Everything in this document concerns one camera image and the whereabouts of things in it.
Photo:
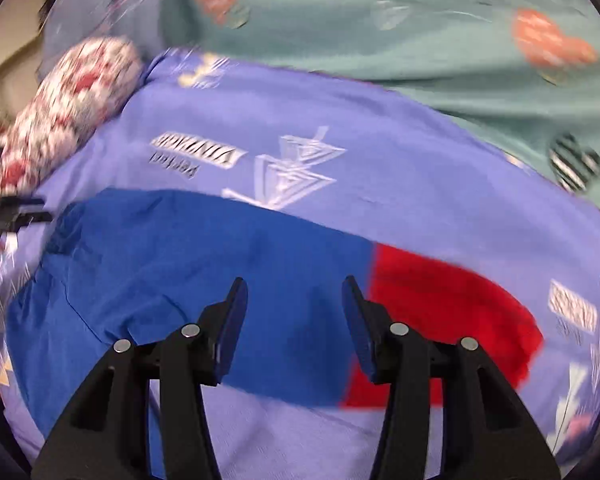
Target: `white geometric logo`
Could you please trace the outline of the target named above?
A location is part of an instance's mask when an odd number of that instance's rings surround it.
[[[282,158],[264,154],[255,157],[254,198],[228,188],[222,190],[222,197],[280,211],[308,194],[336,182],[333,178],[309,171],[309,168],[347,151],[322,142],[328,129],[328,126],[321,126],[313,139],[280,137]]]

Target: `red cloth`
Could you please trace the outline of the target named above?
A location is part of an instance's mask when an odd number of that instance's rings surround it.
[[[526,379],[542,346],[534,317],[500,286],[393,247],[376,245],[367,298],[428,339],[456,343],[464,336],[476,338],[513,387]],[[356,362],[344,406],[383,408],[388,394],[388,385],[370,383]],[[440,380],[432,380],[431,402],[442,405]]]

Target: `red and white patterned fabric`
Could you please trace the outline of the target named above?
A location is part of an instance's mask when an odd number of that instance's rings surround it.
[[[122,38],[92,38],[69,50],[0,143],[0,196],[32,192],[133,93],[142,71]]]

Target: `teal blanket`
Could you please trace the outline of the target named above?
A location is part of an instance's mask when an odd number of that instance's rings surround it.
[[[400,91],[600,208],[589,0],[162,0],[160,20],[172,46]]]

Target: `metal screw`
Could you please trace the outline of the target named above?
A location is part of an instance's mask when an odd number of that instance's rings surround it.
[[[473,337],[463,337],[460,340],[460,346],[465,350],[473,351],[478,349],[478,342]]]
[[[131,341],[129,339],[118,339],[115,343],[113,343],[113,349],[122,354],[122,352],[126,352],[131,348]]]
[[[404,323],[391,323],[389,330],[394,335],[407,335],[409,333],[409,327]]]
[[[182,327],[180,333],[184,337],[195,337],[200,333],[200,327],[195,323],[191,323]]]

